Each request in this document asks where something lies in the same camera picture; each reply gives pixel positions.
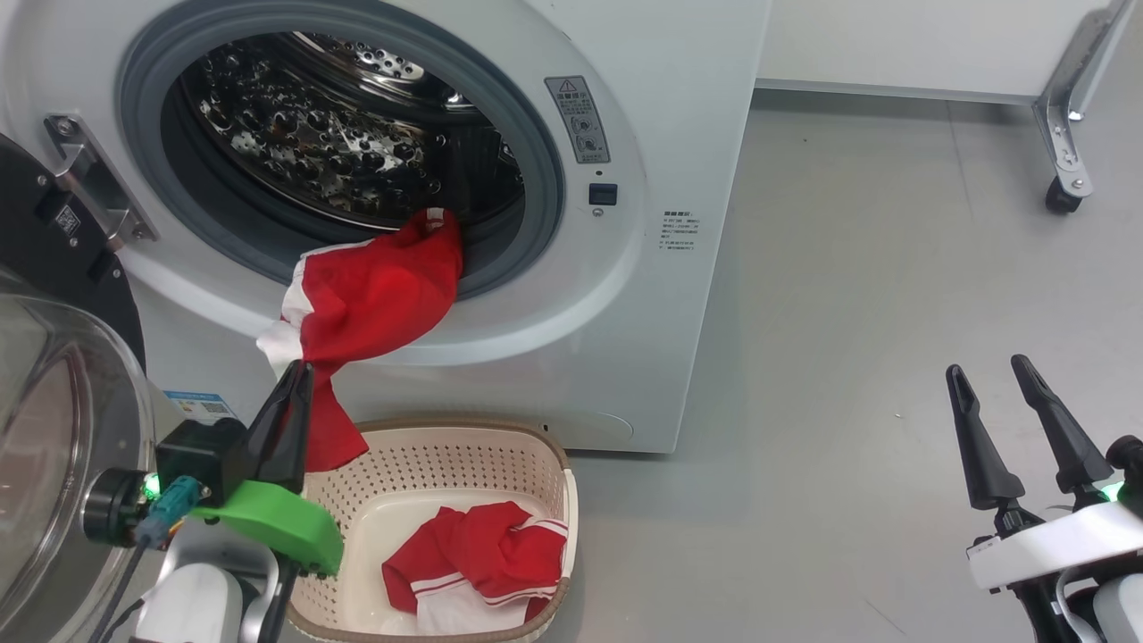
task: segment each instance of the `washing machine door opening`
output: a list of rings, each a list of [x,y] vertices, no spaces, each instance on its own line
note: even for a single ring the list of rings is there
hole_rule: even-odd
[[[141,35],[121,107],[163,204],[283,283],[304,251],[447,207],[465,244],[458,296],[479,295],[539,257],[562,209],[555,146],[519,89],[381,2],[178,5]]]

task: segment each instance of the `front-loading washing machine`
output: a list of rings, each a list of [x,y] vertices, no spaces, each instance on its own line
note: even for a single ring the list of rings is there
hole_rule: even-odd
[[[670,452],[768,8],[14,1],[0,132],[106,212],[134,282],[251,346],[301,252],[450,207],[458,300],[335,378],[350,416],[496,416],[569,449]],[[205,344],[183,351],[218,372],[248,360]],[[178,368],[152,378],[189,388]]]

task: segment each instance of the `dryer door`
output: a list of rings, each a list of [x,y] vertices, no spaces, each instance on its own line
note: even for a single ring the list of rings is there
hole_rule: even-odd
[[[90,483],[150,469],[154,429],[130,288],[79,195],[98,163],[64,188],[77,174],[0,136],[0,641],[56,643],[93,625],[126,563],[83,537]]]

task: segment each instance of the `sticker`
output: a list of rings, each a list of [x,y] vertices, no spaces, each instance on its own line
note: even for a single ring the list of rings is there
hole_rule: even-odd
[[[993,537],[993,538],[990,538],[990,539],[985,540],[984,542],[982,542],[980,545],[974,545],[974,546],[969,547],[968,549],[965,550],[965,554],[967,554],[968,557],[972,558],[973,556],[980,554],[981,552],[984,552],[985,549],[991,549],[994,545],[998,545],[999,542],[1000,542],[1000,539],[997,538],[997,537]]]
[[[79,228],[79,217],[72,211],[71,206],[64,206],[64,209],[59,210],[56,215],[56,225],[69,236],[75,234],[75,230]]]
[[[167,400],[175,403],[175,407],[186,416],[187,420],[213,425],[223,418],[234,418],[234,412],[226,405],[226,401],[213,393],[186,393],[179,391],[165,391]]]
[[[663,212],[663,225],[658,232],[658,249],[687,251],[695,249],[698,226],[702,220],[689,211],[668,210]]]
[[[607,135],[596,111],[596,101],[582,75],[545,78],[547,91],[563,116],[563,127],[572,138],[576,162],[612,162],[607,151]]]

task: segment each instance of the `plastic laundry basket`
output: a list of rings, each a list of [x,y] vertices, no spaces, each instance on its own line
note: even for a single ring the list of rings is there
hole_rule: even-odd
[[[578,507],[563,451],[512,424],[386,421],[359,425],[369,451],[341,469],[309,474],[305,497],[326,507],[345,538],[336,578],[299,578],[289,620],[319,640],[347,643],[530,643],[547,629],[567,595],[575,561]],[[568,525],[555,596],[535,618],[501,632],[409,637],[379,634],[413,619],[389,604],[381,564],[441,506],[466,511],[512,500],[533,515]]]

